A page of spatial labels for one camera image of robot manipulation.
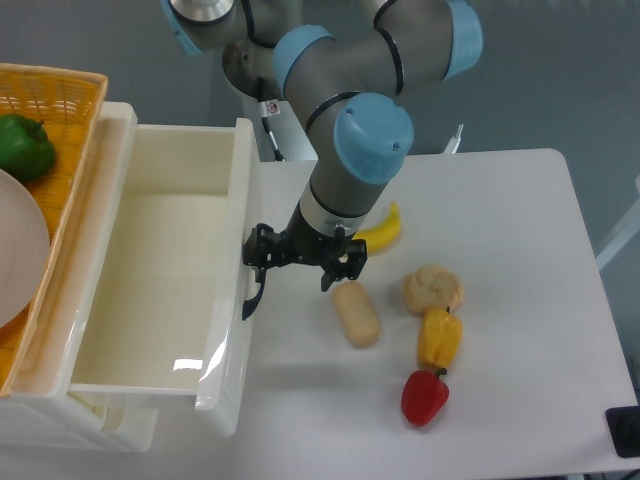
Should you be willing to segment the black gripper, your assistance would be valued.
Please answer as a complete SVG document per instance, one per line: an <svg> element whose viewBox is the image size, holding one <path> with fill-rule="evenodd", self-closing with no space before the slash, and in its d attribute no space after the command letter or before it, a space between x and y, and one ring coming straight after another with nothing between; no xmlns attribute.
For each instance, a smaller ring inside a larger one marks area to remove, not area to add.
<svg viewBox="0 0 640 480"><path fill-rule="evenodd" d="M342 280L357 280L367 262L365 240L353 239L353 219L325 210L317 202L299 202L285 227L277 234L257 224L243 245L243 264L264 283L274 265L318 266L323 269L321 290Z"/></svg>

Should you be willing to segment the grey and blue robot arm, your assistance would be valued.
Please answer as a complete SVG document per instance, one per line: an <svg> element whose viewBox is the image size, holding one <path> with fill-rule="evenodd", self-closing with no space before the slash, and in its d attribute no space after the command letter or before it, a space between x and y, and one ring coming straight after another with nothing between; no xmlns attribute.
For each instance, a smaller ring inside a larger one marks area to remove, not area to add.
<svg viewBox="0 0 640 480"><path fill-rule="evenodd" d="M475 10L464 1L377 1L371 31L348 42L305 23L299 1L166 1L163 10L188 53L244 43L257 95L287 102L317 154L286 228L260 224L244 245L257 282L292 263L322 268L323 288L357 278L367 253L356 232L414 141L395 98L478 62Z"/></svg>

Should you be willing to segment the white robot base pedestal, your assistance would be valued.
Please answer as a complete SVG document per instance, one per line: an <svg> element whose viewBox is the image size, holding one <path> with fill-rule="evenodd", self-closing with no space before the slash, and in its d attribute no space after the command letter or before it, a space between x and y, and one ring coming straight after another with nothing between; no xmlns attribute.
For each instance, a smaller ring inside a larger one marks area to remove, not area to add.
<svg viewBox="0 0 640 480"><path fill-rule="evenodd" d="M233 42L222 56L226 79L239 95L243 116L254 125L261 161L315 160L315 150L280 91L272 57L271 49L248 39Z"/></svg>

